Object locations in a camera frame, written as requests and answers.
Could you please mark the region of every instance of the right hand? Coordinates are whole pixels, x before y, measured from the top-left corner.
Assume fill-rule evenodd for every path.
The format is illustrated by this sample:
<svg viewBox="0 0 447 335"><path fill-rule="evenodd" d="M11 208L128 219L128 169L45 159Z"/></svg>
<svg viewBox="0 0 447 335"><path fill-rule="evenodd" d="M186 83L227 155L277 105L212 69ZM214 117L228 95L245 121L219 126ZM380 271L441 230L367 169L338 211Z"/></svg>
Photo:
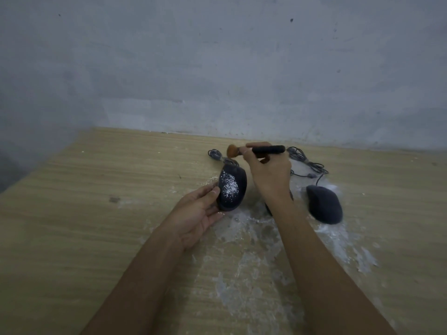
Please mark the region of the right hand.
<svg viewBox="0 0 447 335"><path fill-rule="evenodd" d="M256 146L271 146L271 144L251 142L239 148L244 160L250 166L256 188L265 200L277 197L290 198L289 182L292 164L288 154L270 154L260 162L251 150L251 147Z"/></svg>

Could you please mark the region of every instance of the dark spot on table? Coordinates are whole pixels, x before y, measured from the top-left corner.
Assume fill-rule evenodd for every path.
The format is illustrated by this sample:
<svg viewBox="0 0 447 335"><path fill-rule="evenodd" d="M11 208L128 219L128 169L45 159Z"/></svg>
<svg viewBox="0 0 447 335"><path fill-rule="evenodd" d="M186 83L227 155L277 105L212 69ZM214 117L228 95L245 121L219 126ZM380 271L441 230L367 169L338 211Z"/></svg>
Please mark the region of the dark spot on table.
<svg viewBox="0 0 447 335"><path fill-rule="evenodd" d="M118 202L120 202L120 200L121 200L120 197L115 197L115 196L111 196L109 198L109 202L111 202L111 203L118 203Z"/></svg>

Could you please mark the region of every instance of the powder on mouse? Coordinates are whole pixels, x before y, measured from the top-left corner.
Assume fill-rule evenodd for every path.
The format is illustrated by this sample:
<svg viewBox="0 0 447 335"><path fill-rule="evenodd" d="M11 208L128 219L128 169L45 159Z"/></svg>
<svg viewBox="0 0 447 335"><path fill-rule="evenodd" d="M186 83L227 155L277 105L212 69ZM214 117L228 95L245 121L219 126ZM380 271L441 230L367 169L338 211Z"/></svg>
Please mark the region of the powder on mouse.
<svg viewBox="0 0 447 335"><path fill-rule="evenodd" d="M229 198L235 197L239 192L239 187L237 186L236 178L231 174L224 173L222 174L222 180L224 183L224 186L222 188L222 194L225 197Z"/></svg>

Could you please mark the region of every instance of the black brush handle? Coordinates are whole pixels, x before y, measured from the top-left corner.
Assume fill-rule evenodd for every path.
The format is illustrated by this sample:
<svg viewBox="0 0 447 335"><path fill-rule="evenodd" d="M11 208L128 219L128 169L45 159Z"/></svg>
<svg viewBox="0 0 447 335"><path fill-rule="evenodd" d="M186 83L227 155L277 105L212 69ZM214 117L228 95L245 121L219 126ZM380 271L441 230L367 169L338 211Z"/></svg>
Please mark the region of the black brush handle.
<svg viewBox="0 0 447 335"><path fill-rule="evenodd" d="M286 151L286 147L284 146L259 146L253 147L252 151L258 154L282 154Z"/></svg>

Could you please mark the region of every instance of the computer mouse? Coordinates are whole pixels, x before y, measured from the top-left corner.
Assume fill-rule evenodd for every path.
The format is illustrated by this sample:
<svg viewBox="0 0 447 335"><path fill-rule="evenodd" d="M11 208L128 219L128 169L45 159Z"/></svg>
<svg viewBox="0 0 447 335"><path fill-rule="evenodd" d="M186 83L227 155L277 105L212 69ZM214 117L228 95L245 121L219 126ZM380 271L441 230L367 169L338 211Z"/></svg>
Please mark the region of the computer mouse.
<svg viewBox="0 0 447 335"><path fill-rule="evenodd" d="M219 175L220 194L217 206L221 211L236 209L242 202L247 190L247 174L245 170L234 164L224 164Z"/></svg>
<svg viewBox="0 0 447 335"><path fill-rule="evenodd" d="M328 225L335 225L343 219L343 210L337 194L325 187L307 186L309 212L312 216Z"/></svg>
<svg viewBox="0 0 447 335"><path fill-rule="evenodd" d="M293 201L293 195L292 195L292 192L289 191L289 193L290 193L290 198L291 198L292 201ZM269 206L267 206L267 203L265 204L265 207L267 208L267 213L269 213L270 216L273 216L272 212L271 212L270 209L269 209Z"/></svg>

